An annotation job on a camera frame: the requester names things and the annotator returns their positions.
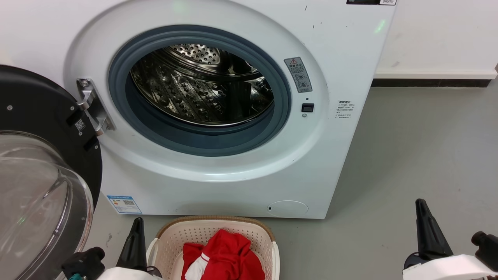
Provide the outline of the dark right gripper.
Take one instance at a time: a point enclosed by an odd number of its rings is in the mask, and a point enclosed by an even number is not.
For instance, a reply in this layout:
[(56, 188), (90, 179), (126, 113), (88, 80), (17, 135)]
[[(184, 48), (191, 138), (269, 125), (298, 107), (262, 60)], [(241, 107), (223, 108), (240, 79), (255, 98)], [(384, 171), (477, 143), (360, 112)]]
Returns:
[(421, 259), (431, 260), (454, 255), (424, 199), (416, 199), (416, 228), (418, 253), (407, 257), (405, 269), (420, 264)]

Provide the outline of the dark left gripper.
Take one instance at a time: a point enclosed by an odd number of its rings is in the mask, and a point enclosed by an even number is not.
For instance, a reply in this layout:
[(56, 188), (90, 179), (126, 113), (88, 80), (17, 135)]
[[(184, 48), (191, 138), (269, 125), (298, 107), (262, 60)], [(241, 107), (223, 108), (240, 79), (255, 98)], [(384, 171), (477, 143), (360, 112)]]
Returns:
[[(126, 269), (145, 269), (147, 266), (146, 251), (144, 220), (135, 218), (116, 266)], [(148, 266), (146, 271), (155, 277), (162, 277), (160, 270), (155, 266)]]

